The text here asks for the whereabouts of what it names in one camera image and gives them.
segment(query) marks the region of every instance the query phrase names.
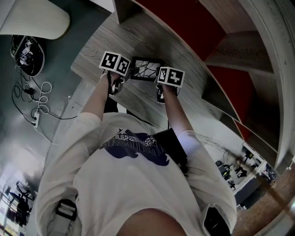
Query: gray floor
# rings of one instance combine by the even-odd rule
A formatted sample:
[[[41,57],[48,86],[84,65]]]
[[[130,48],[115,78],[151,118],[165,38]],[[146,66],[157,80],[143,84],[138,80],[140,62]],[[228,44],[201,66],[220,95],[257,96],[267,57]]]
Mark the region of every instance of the gray floor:
[[[69,104],[69,98],[81,81],[70,70],[70,66],[109,13],[87,0],[52,2],[70,14],[71,27],[62,38],[45,40],[45,67],[35,80],[39,86],[44,81],[52,84],[47,105],[51,112],[62,116]],[[14,189],[15,182],[19,180],[37,191],[50,143],[25,121],[12,103],[12,88],[16,81],[20,81],[20,76],[14,71],[15,62],[10,56],[10,44],[11,36],[0,35],[0,190],[5,183]],[[15,98],[15,101],[27,115],[37,106],[34,102],[24,103],[21,99]],[[58,125],[58,119],[41,114],[38,130],[52,139]]]

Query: white cable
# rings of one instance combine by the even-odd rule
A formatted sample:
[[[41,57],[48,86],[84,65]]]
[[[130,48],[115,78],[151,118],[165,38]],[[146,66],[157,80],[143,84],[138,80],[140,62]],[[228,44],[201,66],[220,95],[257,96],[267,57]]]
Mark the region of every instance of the white cable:
[[[38,103],[37,111],[40,109],[40,107],[44,107],[44,108],[47,110],[47,112],[44,111],[44,110],[40,110],[40,111],[43,112],[44,114],[48,114],[48,113],[50,112],[50,110],[49,110],[49,108],[45,105],[45,103],[48,102],[48,97],[43,96],[43,94],[49,94],[49,93],[51,92],[51,90],[52,90],[52,85],[51,85],[51,83],[45,81],[45,82],[43,82],[43,84],[41,85],[41,88],[39,88],[39,85],[36,83],[36,81],[33,79],[33,77],[31,77],[31,79],[34,81],[34,83],[36,84],[37,88],[38,88],[39,91],[40,91],[39,99],[38,99],[38,100],[33,100],[34,102],[37,102],[37,103]],[[47,91],[47,92],[43,91],[43,86],[44,86],[46,83],[49,84],[49,86],[50,86],[50,90]],[[43,136],[43,137],[44,137],[49,143],[51,143],[52,145],[60,146],[59,144],[56,144],[56,143],[51,142],[51,141],[50,141],[45,135],[43,135],[42,133],[40,133],[40,132],[37,130],[36,127],[34,127],[34,129],[36,130],[36,132],[37,132],[38,134],[42,135],[42,136]]]
[[[42,109],[45,109],[45,110],[47,110],[47,111],[44,111],[44,110],[40,110],[40,111],[43,112],[44,114],[48,114],[48,113],[50,112],[50,110],[49,110],[49,108],[45,105],[45,103],[48,102],[48,97],[43,96],[43,94],[49,94],[49,93],[51,92],[51,90],[52,90],[52,85],[51,85],[50,82],[45,81],[45,82],[43,82],[43,84],[41,85],[41,88],[39,88],[39,85],[36,83],[36,81],[33,79],[33,77],[31,77],[31,79],[34,81],[34,83],[36,84],[37,88],[38,88],[39,91],[40,91],[39,99],[38,99],[38,100],[33,100],[34,102],[37,102],[37,103],[38,103],[37,111],[39,110],[40,107],[42,107]],[[44,91],[43,91],[43,86],[44,86],[46,83],[49,84],[49,86],[50,86],[50,90],[47,91],[47,92],[44,92]]]
[[[53,145],[57,145],[57,146],[60,146],[60,144],[56,144],[56,143],[53,143],[51,142],[45,135],[43,135],[42,133],[40,133],[36,127],[34,127],[34,129],[37,131],[37,133],[41,134],[49,143],[53,144]]]

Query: desk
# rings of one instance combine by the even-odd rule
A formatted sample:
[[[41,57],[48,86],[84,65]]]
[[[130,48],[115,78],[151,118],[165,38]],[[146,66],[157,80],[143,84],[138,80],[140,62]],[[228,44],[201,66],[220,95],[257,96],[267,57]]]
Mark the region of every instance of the desk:
[[[210,77],[205,64],[146,13],[140,12],[122,24],[116,23],[113,13],[89,39],[71,69],[96,84],[102,72],[98,66],[104,51],[121,53],[129,59],[133,56],[160,58],[167,65],[186,71],[179,94],[186,114],[192,122],[196,113],[209,115],[205,103],[199,99]],[[151,82],[129,80],[113,99],[140,119],[164,130],[167,129],[165,105],[157,103],[156,91]]]

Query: blue graphic print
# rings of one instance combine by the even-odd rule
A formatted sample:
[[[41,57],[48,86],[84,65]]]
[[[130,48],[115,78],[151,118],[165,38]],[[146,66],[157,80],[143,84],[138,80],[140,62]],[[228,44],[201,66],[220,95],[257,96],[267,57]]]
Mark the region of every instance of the blue graphic print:
[[[134,134],[130,130],[119,129],[110,140],[103,143],[100,149],[105,149],[115,158],[137,158],[141,153],[147,160],[160,166],[167,166],[169,160],[161,145],[151,135],[145,133]]]

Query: white t-shirt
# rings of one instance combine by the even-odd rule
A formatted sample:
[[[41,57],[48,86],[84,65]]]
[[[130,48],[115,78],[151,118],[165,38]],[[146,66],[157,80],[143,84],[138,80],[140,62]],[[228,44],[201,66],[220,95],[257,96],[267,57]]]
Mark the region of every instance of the white t-shirt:
[[[236,201],[214,161],[193,131],[179,141],[188,156],[188,177],[151,136],[155,129],[123,113],[103,122],[81,113],[59,154],[46,169],[36,199],[39,233],[49,235],[57,203],[77,191],[72,235],[115,236],[134,213],[155,208],[172,216],[189,236],[207,235],[204,219],[216,207],[230,231]]]

